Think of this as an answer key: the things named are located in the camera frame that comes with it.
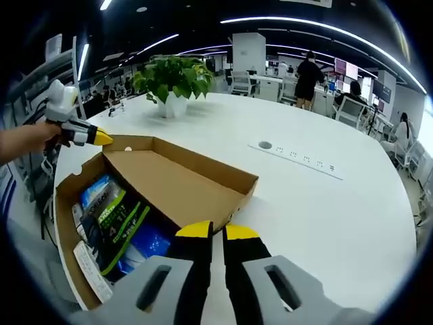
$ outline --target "cardboard box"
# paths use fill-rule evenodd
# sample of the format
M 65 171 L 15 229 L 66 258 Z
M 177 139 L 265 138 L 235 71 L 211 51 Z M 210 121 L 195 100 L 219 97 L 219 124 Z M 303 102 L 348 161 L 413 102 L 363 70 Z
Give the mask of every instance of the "cardboard box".
M 69 175 L 57 187 L 56 213 L 66 267 L 88 309 L 100 302 L 76 262 L 80 242 L 72 216 L 79 195 L 104 173 L 113 174 L 127 190 L 136 191 L 167 218 L 167 228 L 211 220 L 214 230 L 230 221 L 250 199 L 258 177 L 156 137 L 112 136 L 114 143 Z

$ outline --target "shelf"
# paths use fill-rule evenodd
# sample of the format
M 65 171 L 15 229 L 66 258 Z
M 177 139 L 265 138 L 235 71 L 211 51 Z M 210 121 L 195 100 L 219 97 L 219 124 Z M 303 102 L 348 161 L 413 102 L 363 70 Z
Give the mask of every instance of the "shelf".
M 27 94 L 27 100 L 28 101 L 32 101 L 34 100 L 37 96 L 41 95 L 45 90 L 47 90 L 49 88 L 49 86 L 52 84 L 53 81 L 55 81 L 56 79 L 59 79 L 60 81 L 67 79 L 68 77 L 72 77 L 74 75 L 74 69 L 69 69 L 65 72 L 60 73 L 59 75 L 49 79 L 47 81 L 46 84 L 44 84 L 44 86 L 40 87 L 38 90 L 34 90 L 30 93 Z
M 26 76 L 15 88 L 13 88 L 7 95 L 9 102 L 16 101 L 25 91 L 34 85 L 38 80 L 41 80 L 51 72 L 65 66 L 72 61 L 72 49 L 65 51 L 54 59 L 38 66 L 28 76 Z

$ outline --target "human hand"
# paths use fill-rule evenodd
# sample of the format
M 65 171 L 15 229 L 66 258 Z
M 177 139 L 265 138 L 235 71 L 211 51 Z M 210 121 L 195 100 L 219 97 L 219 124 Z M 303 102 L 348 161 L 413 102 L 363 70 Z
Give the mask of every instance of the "human hand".
M 60 137 L 62 134 L 62 128 L 55 124 L 50 123 L 47 121 L 39 122 L 35 125 L 34 132 L 33 132 L 33 143 L 34 143 L 34 149 L 38 151 L 44 151 L 45 147 L 47 146 L 47 142 L 54 141 L 55 144 L 58 142 L 64 144 L 65 146 L 70 146 L 69 142 L 63 141 L 63 139 Z

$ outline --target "power outlet strip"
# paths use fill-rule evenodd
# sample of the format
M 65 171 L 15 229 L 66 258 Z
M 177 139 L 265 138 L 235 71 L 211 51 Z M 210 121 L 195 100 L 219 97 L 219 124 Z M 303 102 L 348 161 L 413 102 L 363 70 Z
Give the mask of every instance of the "power outlet strip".
M 277 143 L 260 141 L 248 144 L 251 148 L 272 154 L 273 156 L 278 156 L 280 158 L 290 160 L 293 163 L 297 163 L 308 168 L 314 169 L 320 173 L 324 173 L 331 177 L 339 180 L 343 180 L 341 172 L 336 168 L 334 164 L 323 161 L 322 159 L 314 158 L 306 152 L 300 152 L 293 148 L 287 148 L 280 146 Z

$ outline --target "white flower pot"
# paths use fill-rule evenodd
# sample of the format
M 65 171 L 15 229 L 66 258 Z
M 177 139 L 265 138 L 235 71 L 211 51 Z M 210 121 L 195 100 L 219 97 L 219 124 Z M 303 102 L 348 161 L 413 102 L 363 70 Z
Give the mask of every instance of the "white flower pot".
M 183 96 L 178 98 L 170 91 L 165 104 L 158 99 L 158 110 L 162 117 L 180 117 L 187 112 L 187 99 Z

